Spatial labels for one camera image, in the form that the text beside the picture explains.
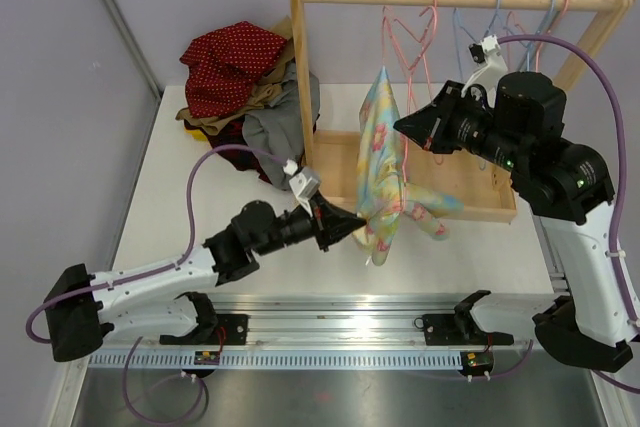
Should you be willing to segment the pastel floral skirt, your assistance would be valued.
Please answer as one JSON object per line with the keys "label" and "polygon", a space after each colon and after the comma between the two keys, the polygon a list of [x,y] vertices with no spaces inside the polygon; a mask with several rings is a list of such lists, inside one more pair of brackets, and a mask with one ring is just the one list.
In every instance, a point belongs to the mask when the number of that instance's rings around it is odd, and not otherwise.
{"label": "pastel floral skirt", "polygon": [[402,135],[393,128],[400,119],[387,70],[381,68],[359,110],[360,140],[356,162],[356,213],[367,221],[353,234],[369,262],[381,266],[387,260],[400,218],[411,219],[435,240],[449,230],[441,219],[463,210],[455,197],[412,184],[402,208]]}

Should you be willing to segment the grey skirt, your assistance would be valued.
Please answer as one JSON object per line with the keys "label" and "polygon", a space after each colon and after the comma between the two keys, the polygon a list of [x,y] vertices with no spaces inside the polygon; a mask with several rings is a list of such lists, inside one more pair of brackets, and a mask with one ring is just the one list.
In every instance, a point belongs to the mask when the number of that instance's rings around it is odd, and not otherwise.
{"label": "grey skirt", "polygon": [[[309,79],[312,120],[315,123],[320,111],[320,88],[317,77],[312,73]],[[267,107],[245,114],[243,138],[249,147],[279,159],[299,161],[304,153],[304,136],[295,61],[287,65],[279,86],[281,93],[269,101]],[[289,176],[281,165],[264,155],[258,155],[257,160],[271,185],[280,190],[290,190]]]}

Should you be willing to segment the red black plaid skirt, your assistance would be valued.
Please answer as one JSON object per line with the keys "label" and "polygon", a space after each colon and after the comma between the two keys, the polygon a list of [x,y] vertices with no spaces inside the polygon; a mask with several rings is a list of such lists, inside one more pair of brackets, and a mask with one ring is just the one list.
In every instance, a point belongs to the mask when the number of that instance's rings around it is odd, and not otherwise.
{"label": "red black plaid skirt", "polygon": [[[229,144],[247,146],[242,134],[244,119],[245,117],[241,116],[231,120],[217,135],[205,134],[210,146],[212,148]],[[261,181],[268,184],[271,183],[254,153],[245,150],[230,149],[220,151],[219,155],[231,163],[236,170],[255,171]]]}

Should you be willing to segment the blue wire hanger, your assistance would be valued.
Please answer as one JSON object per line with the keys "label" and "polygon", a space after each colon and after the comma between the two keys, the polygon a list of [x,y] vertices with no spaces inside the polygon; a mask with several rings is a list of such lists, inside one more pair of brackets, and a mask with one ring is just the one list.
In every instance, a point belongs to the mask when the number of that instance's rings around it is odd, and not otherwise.
{"label": "blue wire hanger", "polygon": [[[556,24],[555,0],[550,0],[550,7],[543,15],[542,20],[537,25],[533,34],[551,34]],[[494,13],[486,27],[482,37],[489,35],[499,36],[502,33],[505,36],[526,35],[529,31],[520,21],[518,14],[514,10],[509,10],[506,14],[502,13],[502,0],[496,0]],[[534,41],[521,41],[520,45],[524,49],[524,58],[518,70],[539,71],[541,44]]]}
{"label": "blue wire hanger", "polygon": [[[499,17],[500,14],[500,10],[501,10],[501,2],[502,0],[496,0],[495,3],[495,7],[494,7],[494,13],[492,15],[491,20],[489,21],[488,25],[485,28],[485,31],[482,35],[482,38],[487,37],[489,34],[494,34],[495,33],[495,23],[496,20]],[[456,55],[456,64],[457,64],[457,68],[458,68],[458,74],[459,74],[459,79],[463,80],[463,69],[462,69],[462,55],[461,55],[461,43],[460,43],[460,38],[459,38],[459,32],[462,31],[463,33],[466,34],[466,36],[473,42],[476,43],[477,39],[476,37],[466,28],[464,21],[462,19],[462,15],[461,12],[458,8],[454,8],[453,12],[452,12],[452,33],[453,33],[453,37],[454,37],[454,48],[455,48],[455,55]]]}

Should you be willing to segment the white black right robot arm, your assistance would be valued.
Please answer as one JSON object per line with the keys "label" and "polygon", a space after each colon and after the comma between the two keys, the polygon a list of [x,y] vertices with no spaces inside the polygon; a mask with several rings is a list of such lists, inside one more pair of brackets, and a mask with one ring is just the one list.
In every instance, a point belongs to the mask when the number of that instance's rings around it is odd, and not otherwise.
{"label": "white black right robot arm", "polygon": [[565,92],[543,74],[514,72],[486,108],[480,86],[450,81],[426,107],[394,127],[435,154],[464,150],[507,170],[512,188],[547,233],[564,271],[566,295],[476,292],[455,309],[466,343],[486,334],[534,339],[558,362],[615,373],[637,339],[608,247],[615,191],[604,159],[563,135]]}

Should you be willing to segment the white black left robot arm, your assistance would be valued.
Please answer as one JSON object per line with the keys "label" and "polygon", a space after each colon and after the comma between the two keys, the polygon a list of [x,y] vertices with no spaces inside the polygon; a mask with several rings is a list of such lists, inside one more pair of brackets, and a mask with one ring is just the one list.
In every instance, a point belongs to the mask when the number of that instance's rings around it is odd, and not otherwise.
{"label": "white black left robot arm", "polygon": [[183,260],[129,272],[66,268],[44,299],[52,355],[69,362],[104,341],[155,337],[165,345],[203,345],[217,338],[218,318],[207,290],[259,268],[258,257],[308,239],[326,251],[366,224],[315,194],[308,206],[281,215],[256,200]]}

